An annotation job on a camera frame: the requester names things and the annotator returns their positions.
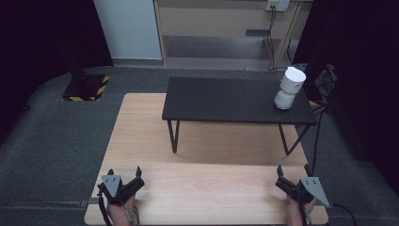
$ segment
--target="wall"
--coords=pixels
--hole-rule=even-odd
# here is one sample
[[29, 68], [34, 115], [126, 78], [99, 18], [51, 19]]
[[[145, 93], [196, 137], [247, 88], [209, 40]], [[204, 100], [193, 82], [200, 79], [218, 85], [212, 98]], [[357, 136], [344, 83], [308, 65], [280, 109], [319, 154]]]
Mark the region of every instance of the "wall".
[[152, 0], [94, 0], [113, 59], [162, 60]]

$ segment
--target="gray carpet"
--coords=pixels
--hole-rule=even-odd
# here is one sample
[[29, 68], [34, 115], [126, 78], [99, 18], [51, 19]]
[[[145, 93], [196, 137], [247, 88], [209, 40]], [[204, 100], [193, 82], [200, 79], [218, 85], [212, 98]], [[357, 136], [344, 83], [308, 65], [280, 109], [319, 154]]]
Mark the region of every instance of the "gray carpet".
[[[170, 76], [279, 79], [282, 73], [135, 68], [96, 68], [111, 76], [98, 102], [65, 102], [71, 77], [44, 84], [29, 100], [0, 147], [0, 225], [86, 225], [80, 207], [92, 192], [98, 170], [128, 92], [166, 92]], [[302, 140], [312, 161], [316, 127]], [[327, 196], [348, 207], [359, 225], [399, 225], [399, 199], [372, 162], [350, 153], [333, 115], [321, 124], [315, 174]], [[329, 225], [352, 225], [339, 208], [328, 210]]]

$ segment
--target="white cylinder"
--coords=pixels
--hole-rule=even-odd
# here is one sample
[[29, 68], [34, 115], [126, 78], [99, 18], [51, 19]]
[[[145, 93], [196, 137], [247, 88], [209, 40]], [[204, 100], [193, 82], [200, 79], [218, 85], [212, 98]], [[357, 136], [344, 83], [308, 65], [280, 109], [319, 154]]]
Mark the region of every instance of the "white cylinder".
[[306, 75], [302, 71], [294, 67], [288, 67], [279, 86], [288, 93], [297, 93], [302, 88], [305, 79]]
[[294, 67], [288, 67], [279, 84], [279, 92], [274, 100], [276, 107], [289, 109], [293, 105], [296, 94], [302, 88], [305, 79], [306, 75], [302, 71]]

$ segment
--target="power outlet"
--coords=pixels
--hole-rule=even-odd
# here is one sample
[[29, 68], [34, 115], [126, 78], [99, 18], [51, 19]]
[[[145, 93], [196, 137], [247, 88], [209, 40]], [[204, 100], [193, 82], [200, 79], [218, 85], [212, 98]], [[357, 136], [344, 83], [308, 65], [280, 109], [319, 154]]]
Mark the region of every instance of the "power outlet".
[[277, 11], [287, 11], [288, 5], [290, 5], [290, 0], [279, 0]]
[[279, 6], [279, 0], [268, 0], [265, 10], [271, 11], [272, 7], [274, 7], [274, 10], [277, 10], [278, 6]]

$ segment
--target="black equipment base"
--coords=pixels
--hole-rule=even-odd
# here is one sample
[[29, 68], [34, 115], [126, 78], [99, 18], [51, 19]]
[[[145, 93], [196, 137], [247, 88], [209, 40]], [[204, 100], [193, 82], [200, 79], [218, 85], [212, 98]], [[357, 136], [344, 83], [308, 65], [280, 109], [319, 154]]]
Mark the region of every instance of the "black equipment base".
[[74, 80], [62, 94], [66, 101], [98, 101], [102, 96], [109, 77], [104, 74], [86, 74], [89, 81], [89, 89], [80, 89]]

